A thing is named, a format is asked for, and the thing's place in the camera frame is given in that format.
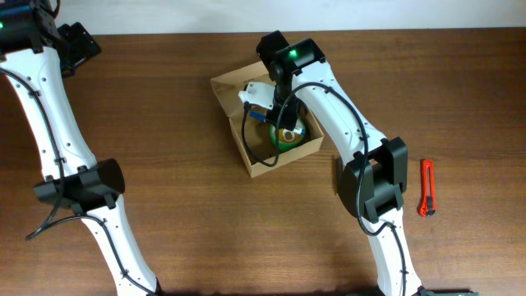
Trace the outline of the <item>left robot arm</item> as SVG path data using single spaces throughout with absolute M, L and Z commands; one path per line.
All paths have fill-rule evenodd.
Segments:
M 39 150 L 43 180 L 35 185 L 35 195 L 52 207 L 26 239 L 66 223 L 55 216 L 61 208 L 71 210 L 68 219 L 82 222 L 95 238 L 119 295 L 161 295 L 127 221 L 122 170 L 113 158 L 95 158 L 63 85 L 101 48 L 81 23 L 56 25 L 60 6 L 40 0 L 1 3 L 1 73 L 21 103 Z

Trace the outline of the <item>brown cardboard box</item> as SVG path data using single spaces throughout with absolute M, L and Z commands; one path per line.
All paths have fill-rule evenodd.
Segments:
M 262 62 L 256 62 L 235 71 L 225 73 L 210 80 L 211 87 L 221 107 L 228 117 L 233 139 L 238 146 L 243 162 L 249 175 L 254 178 L 273 168 L 257 163 L 247 152 L 244 143 L 251 151 L 265 162 L 275 160 L 275 146 L 270 140 L 270 125 L 259 120 L 247 117 L 243 120 L 243 102 L 238 97 L 238 92 L 244 90 L 249 82 L 263 82 L 273 85 L 268 72 Z M 307 134 L 302 144 L 279 155 L 277 167 L 284 166 L 295 160 L 317 152 L 324 140 L 324 133 L 316 117 L 308 111 L 300 113 L 300 119 L 306 125 Z

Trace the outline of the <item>blue and white marker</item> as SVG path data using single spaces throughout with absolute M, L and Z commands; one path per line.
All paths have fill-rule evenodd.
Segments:
M 272 127 L 275 127 L 275 124 L 272 123 L 269 119 L 267 119 L 266 115 L 263 113 L 259 113 L 257 111 L 250 111 L 249 115 L 251 118 L 259 120 L 263 123 L 269 123 L 269 125 L 271 125 Z M 288 133 L 292 133 L 294 136 L 296 135 L 305 136 L 307 134 L 307 128 L 304 122 L 300 118 L 296 121 L 294 129 L 287 129 L 286 127 L 284 127 L 284 130 Z

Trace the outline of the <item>orange utility knife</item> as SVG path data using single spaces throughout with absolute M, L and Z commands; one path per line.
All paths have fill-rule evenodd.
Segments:
M 421 160 L 421 185 L 422 199 L 418 212 L 423 217 L 430 217 L 436 213 L 434 164 L 431 160 Z

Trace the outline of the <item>green tape roll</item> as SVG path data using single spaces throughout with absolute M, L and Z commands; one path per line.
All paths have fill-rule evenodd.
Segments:
M 306 133 L 306 125 L 301 119 L 297 120 L 296 126 L 293 130 L 280 128 L 278 140 L 276 140 L 275 136 L 275 126 L 270 126 L 270 140 L 274 146 L 278 144 L 280 152 L 289 151 L 300 146 L 305 138 Z

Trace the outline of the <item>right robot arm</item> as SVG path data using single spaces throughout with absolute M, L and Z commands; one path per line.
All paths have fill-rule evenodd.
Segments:
M 399 137 L 388 139 L 359 112 L 312 39 L 290 44 L 277 30 L 261 38 L 256 53 L 275 83 L 268 116 L 275 129 L 293 129 L 303 104 L 334 142 L 338 196 L 369 239 L 380 293 L 422 292 L 403 227 L 408 147 Z

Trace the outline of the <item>small yellow tape roll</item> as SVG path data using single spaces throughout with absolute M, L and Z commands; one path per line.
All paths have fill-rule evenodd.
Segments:
M 279 143 L 283 145 L 296 145 L 303 139 L 303 134 L 285 128 L 279 130 Z

